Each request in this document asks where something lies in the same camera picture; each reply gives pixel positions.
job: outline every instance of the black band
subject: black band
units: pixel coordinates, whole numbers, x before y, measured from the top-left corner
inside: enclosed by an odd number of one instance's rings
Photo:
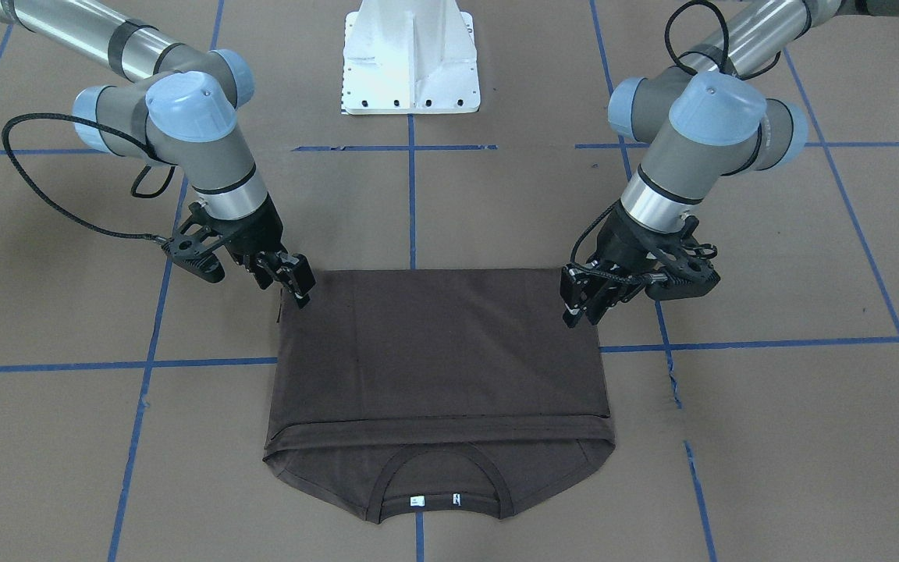
[[[238,189],[239,187],[242,187],[243,185],[249,183],[249,180],[252,179],[252,177],[254,175],[256,175],[256,165],[255,164],[252,165],[252,169],[249,170],[249,173],[245,174],[244,178],[236,181],[235,183],[233,183],[227,187],[222,187],[220,189],[200,189],[199,187],[194,187],[193,190],[196,191],[197,193],[203,193],[203,195],[220,195],[222,193],[234,191],[235,189]]]
[[[696,45],[696,47],[697,49],[689,49],[688,51],[685,51],[685,53],[682,53],[681,56],[685,57],[685,55],[689,53],[702,55],[713,61],[713,64],[717,65],[717,70],[721,73],[738,76],[737,67],[734,66],[734,61],[730,60],[730,56],[724,58],[723,49],[720,49],[720,47],[717,47],[716,45],[710,45],[709,43]],[[720,68],[720,60],[727,60],[727,68]]]
[[[127,75],[124,73],[124,48],[127,46],[127,42],[130,41],[131,35],[134,35],[139,29],[154,29],[158,31],[157,27],[147,25],[143,21],[126,20],[118,25],[117,29],[114,29],[113,35],[110,36],[110,45],[106,49],[110,59],[110,69],[124,78],[127,78]]]
[[[2,9],[5,10],[7,14],[9,14],[9,17],[11,17],[13,21],[28,29],[28,31],[33,31],[29,27],[26,27],[23,22],[19,21],[19,15],[16,13],[15,0],[2,0]]]
[[[809,32],[810,28],[814,25],[814,15],[810,13],[810,5],[807,4],[807,0],[803,0],[803,10],[807,12],[807,22],[803,25],[803,31],[796,36],[796,39],[803,37],[803,34]]]
[[[155,61],[155,67],[154,69],[152,69],[151,73],[158,74],[158,71],[162,68],[162,63],[165,61],[165,55],[172,51],[172,49],[175,49],[175,47],[179,47],[185,44],[186,43],[172,43],[168,47],[165,47],[165,50],[162,51],[160,55],[158,55],[158,60]]]
[[[727,172],[727,174],[721,174],[724,176],[732,176],[734,174],[739,174],[748,168],[752,167],[752,164],[755,163],[755,160],[759,157],[759,152],[761,152],[761,133],[762,127],[761,123],[759,124],[759,138],[755,139],[755,149],[752,150],[752,156],[748,156],[748,161],[745,164],[742,164],[740,168],[734,170],[733,172]]]
[[[786,110],[786,115],[789,115],[789,124],[790,124],[790,127],[792,128],[792,132],[789,135],[789,146],[793,146],[793,137],[796,136],[796,119],[793,118],[793,112],[789,110],[788,105],[782,104],[782,107],[784,107],[784,109]],[[771,164],[769,164],[768,166],[765,166],[764,168],[759,168],[759,171],[768,170],[769,168],[774,168],[775,166],[778,166],[779,162],[782,162],[782,159],[784,159],[786,157],[786,152],[789,152],[789,146],[786,147],[786,150],[784,151],[784,153],[782,153],[782,156],[780,156],[778,160],[776,160],[775,162],[772,162]]]
[[[654,180],[650,179],[650,176],[647,175],[647,173],[643,171],[643,168],[640,166],[638,166],[638,174],[640,175],[640,179],[643,180],[643,183],[647,184],[647,187],[652,188],[654,192],[656,192],[661,197],[664,197],[665,199],[670,199],[675,203],[681,203],[682,205],[698,205],[699,203],[702,203],[702,199],[687,199],[685,197],[682,197],[681,195],[675,195],[674,193],[668,191],[667,189],[664,189],[660,185],[657,185],[657,183],[654,182]]]

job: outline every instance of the blue joint cap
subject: blue joint cap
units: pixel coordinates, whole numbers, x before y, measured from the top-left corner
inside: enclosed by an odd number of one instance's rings
[[[793,118],[793,137],[789,140],[789,147],[786,149],[786,153],[782,155],[782,159],[771,166],[771,168],[780,166],[791,161],[793,158],[796,158],[796,155],[802,152],[803,147],[806,146],[807,138],[810,134],[810,127],[807,125],[807,116],[803,114],[803,110],[785,101],[782,102],[782,105],[786,106],[786,109],[789,110],[789,115]]]
[[[235,89],[238,91],[238,104],[235,107],[242,107],[249,103],[252,96],[256,94],[256,78],[252,74],[249,63],[245,62],[242,55],[229,49],[215,49],[211,52],[221,55],[224,62],[228,63],[232,76],[235,77]]]
[[[634,96],[643,78],[627,78],[609,96],[609,127],[628,139],[634,138]]]
[[[720,72],[700,72],[671,104],[668,120],[689,140],[731,146],[759,130],[765,108],[765,96],[753,86]]]
[[[152,122],[171,138],[212,142],[235,130],[238,116],[221,84],[203,72],[173,74],[147,89],[145,104]]]
[[[99,96],[103,93],[103,90],[107,88],[109,86],[92,86],[82,90],[75,97],[75,102],[72,103],[72,115],[88,119],[89,121],[97,121],[96,104],[99,102]],[[82,139],[82,142],[89,148],[107,154],[114,153],[110,150],[110,147],[106,146],[106,142],[103,140],[103,133],[99,129],[75,123],[75,132],[78,133],[78,138]]]

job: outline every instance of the brown paper floor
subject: brown paper floor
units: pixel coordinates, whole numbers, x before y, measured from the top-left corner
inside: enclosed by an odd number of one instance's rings
[[[250,62],[240,125],[288,247],[322,269],[407,269],[564,263],[645,153],[609,130],[606,103],[667,66],[679,3],[460,0],[484,103],[433,117],[339,114],[358,0],[110,5]],[[690,12],[677,44],[712,28]],[[0,24],[0,129],[120,80]],[[722,179],[699,208],[720,246],[713,293],[606,316],[620,445],[503,522],[374,526],[278,483],[261,463],[277,295],[66,221],[0,145],[0,561],[899,560],[899,19],[836,18],[752,84],[808,112],[809,146]],[[179,182],[129,199],[139,165],[64,124],[15,145],[75,213],[171,227]]]

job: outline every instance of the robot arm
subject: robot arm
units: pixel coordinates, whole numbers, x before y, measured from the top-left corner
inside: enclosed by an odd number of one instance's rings
[[[314,274],[282,245],[282,221],[238,127],[236,108],[252,98],[252,72],[228,50],[200,52],[94,0],[0,0],[0,21],[75,50],[130,80],[79,93],[75,128],[101,152],[181,166],[198,202],[169,238],[156,241],[172,262],[211,283],[224,278],[214,250],[224,246],[260,288],[279,282],[307,303]]]
[[[681,57],[667,40],[678,14],[692,5],[717,13],[721,30]],[[793,159],[807,139],[803,111],[765,99],[744,80],[783,47],[835,15],[899,16],[899,0],[762,0],[731,21],[703,0],[672,15],[665,43],[675,66],[653,80],[629,78],[609,101],[610,125],[650,147],[620,200],[582,235],[561,271],[564,321],[591,324],[642,290],[654,300],[706,295],[720,281],[716,248],[693,237],[692,211],[716,179],[767,170]],[[577,247],[607,217],[588,263]]]

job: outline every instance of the black cable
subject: black cable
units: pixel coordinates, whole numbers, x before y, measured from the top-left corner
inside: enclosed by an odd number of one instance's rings
[[[157,196],[165,193],[165,189],[167,189],[169,187],[169,184],[172,182],[172,176],[176,174],[176,167],[173,166],[172,168],[169,168],[169,174],[165,176],[165,182],[162,184],[162,187],[158,188],[158,191],[154,193],[141,193],[140,191],[138,191],[140,182],[144,181],[147,172],[150,171],[151,167],[145,166],[144,169],[140,171],[140,174],[138,174],[138,177],[134,178],[134,183],[131,184],[131,197],[137,197],[138,199],[154,199]]]
[[[151,158],[153,160],[161,161],[161,159],[155,155],[154,151],[152,149],[150,149],[150,147],[148,147],[144,143],[140,142],[136,138],[128,135],[127,133],[122,132],[117,129],[114,129],[113,127],[109,127],[109,126],[106,126],[106,125],[103,125],[100,123],[96,123],[95,121],[89,121],[88,119],[82,119],[81,117],[75,117],[74,115],[65,115],[63,113],[27,113],[26,115],[19,115],[19,116],[11,118],[9,121],[6,122],[4,127],[2,127],[2,146],[6,151],[6,156],[9,157],[9,161],[12,163],[13,167],[16,168],[16,171],[19,172],[19,175],[20,175],[20,177],[23,178],[23,181],[25,181],[26,184],[30,186],[30,189],[33,189],[33,192],[36,193],[36,195],[38,197],[40,197],[40,199],[42,199],[43,202],[47,203],[52,209],[61,213],[65,217],[68,217],[69,219],[75,221],[76,223],[88,228],[89,230],[92,230],[94,232],[98,232],[100,234],[104,234],[107,236],[112,236],[114,238],[125,238],[125,239],[132,239],[132,240],[147,240],[147,241],[157,242],[157,243],[161,243],[161,242],[165,241],[165,238],[163,238],[162,236],[158,236],[157,234],[150,234],[150,233],[132,234],[132,233],[127,233],[127,232],[118,232],[115,230],[108,230],[108,229],[96,226],[86,220],[82,220],[79,217],[75,216],[74,214],[69,212],[67,209],[65,209],[61,205],[58,205],[57,203],[55,203],[53,200],[51,200],[50,197],[47,196],[46,193],[41,191],[41,189],[39,187],[37,187],[37,184],[33,181],[33,178],[30,177],[30,175],[26,172],[26,170],[19,163],[19,160],[16,159],[16,154],[13,152],[12,143],[9,141],[9,135],[12,132],[15,125],[19,125],[25,121],[36,121],[36,120],[69,121],[72,123],[78,123],[80,125],[85,125],[87,127],[92,127],[94,129],[103,131],[104,133],[109,133],[111,135],[118,136],[118,137],[126,140],[127,142],[133,144],[134,146],[138,147],[149,158]]]
[[[668,51],[668,56],[671,57],[671,61],[675,63],[675,66],[684,71],[689,76],[695,76],[696,71],[688,66],[685,66],[682,63],[681,59],[675,55],[674,49],[671,47],[671,26],[674,25],[675,20],[677,20],[678,16],[682,14],[685,10],[688,10],[692,6],[703,6],[704,8],[709,8],[716,15],[717,23],[720,23],[720,33],[723,35],[723,50],[720,53],[720,63],[717,63],[717,70],[719,70],[723,74],[731,74],[732,65],[730,64],[730,30],[727,26],[727,19],[724,19],[723,12],[720,11],[720,8],[717,8],[714,4],[707,0],[691,0],[690,2],[686,2],[678,10],[675,10],[674,14],[671,14],[671,17],[668,18],[667,25],[664,26],[664,48]],[[756,78],[765,74],[766,72],[775,68],[776,64],[779,64],[779,58],[782,56],[782,51],[775,54],[775,57],[772,59],[772,62],[765,68],[753,72],[752,74],[748,74],[746,76],[737,76],[740,80],[750,80],[752,78]]]
[[[741,76],[740,78],[742,80],[751,80],[752,78],[754,78],[756,76],[761,76],[762,74],[765,74],[766,72],[775,68],[775,65],[779,64],[779,57],[781,57],[781,56],[782,56],[782,51],[779,51],[778,53],[775,54],[775,58],[772,59],[772,62],[767,67],[759,70],[758,72],[753,72],[752,74],[748,74],[747,76]]]
[[[571,248],[571,260],[567,265],[574,267],[578,271],[582,271],[584,273],[588,273],[589,275],[595,275],[595,277],[602,277],[604,279],[609,279],[615,281],[617,283],[625,283],[631,285],[638,285],[643,283],[639,278],[634,277],[621,277],[620,275],[614,275],[606,271],[599,271],[597,269],[592,269],[589,267],[585,267],[579,263],[577,263],[577,250],[581,246],[581,242],[585,241],[585,238],[588,238],[588,235],[592,233],[592,230],[595,230],[596,226],[599,226],[599,223],[606,219],[607,216],[617,207],[620,203],[620,200],[616,199],[606,210],[602,211],[602,214],[599,217],[596,217],[595,220],[592,221],[592,224],[588,225],[588,228],[582,232],[581,236],[578,236],[577,241],[574,242],[574,248]]]
[[[712,2],[709,2],[709,0],[690,0],[685,4],[682,4],[682,6],[679,7],[678,10],[675,10],[675,13],[671,14],[671,17],[668,18],[668,23],[664,26],[664,48],[668,51],[668,56],[671,57],[671,61],[675,63],[675,66],[681,68],[682,72],[685,72],[689,76],[696,75],[695,69],[685,66],[681,59],[678,58],[678,55],[675,54],[675,50],[671,47],[671,26],[674,25],[678,16],[682,15],[682,12],[688,10],[692,6],[709,8],[713,11],[713,14],[716,15],[716,21],[720,23],[720,32],[723,34],[723,51],[720,53],[720,63],[717,64],[717,68],[721,73],[729,74],[730,72],[727,70],[727,65],[729,63],[728,53],[730,53],[730,32],[727,29],[727,19],[724,19],[723,13],[720,12],[720,8],[717,8]]]

